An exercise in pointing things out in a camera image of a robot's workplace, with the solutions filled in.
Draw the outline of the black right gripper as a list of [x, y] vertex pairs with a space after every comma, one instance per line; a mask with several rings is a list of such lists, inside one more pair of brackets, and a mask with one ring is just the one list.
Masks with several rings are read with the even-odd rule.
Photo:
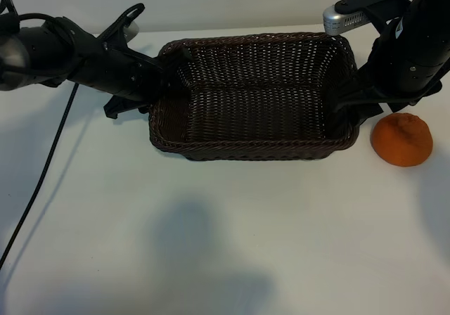
[[383, 113], [375, 87], [389, 104], [403, 107], [441, 90], [449, 72], [449, 26], [391, 22], [373, 43], [367, 65], [333, 91], [333, 112], [352, 108], [353, 124]]

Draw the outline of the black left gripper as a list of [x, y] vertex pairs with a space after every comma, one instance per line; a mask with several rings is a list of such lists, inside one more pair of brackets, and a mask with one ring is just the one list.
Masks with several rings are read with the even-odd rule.
[[178, 70], [192, 61], [185, 47], [169, 52], [165, 67], [156, 58], [105, 42], [78, 44], [75, 51], [79, 58], [76, 83], [114, 95], [103, 106], [105, 116], [113, 120], [131, 110], [147, 113], [146, 102], [157, 96], [162, 73], [167, 86], [179, 86]]

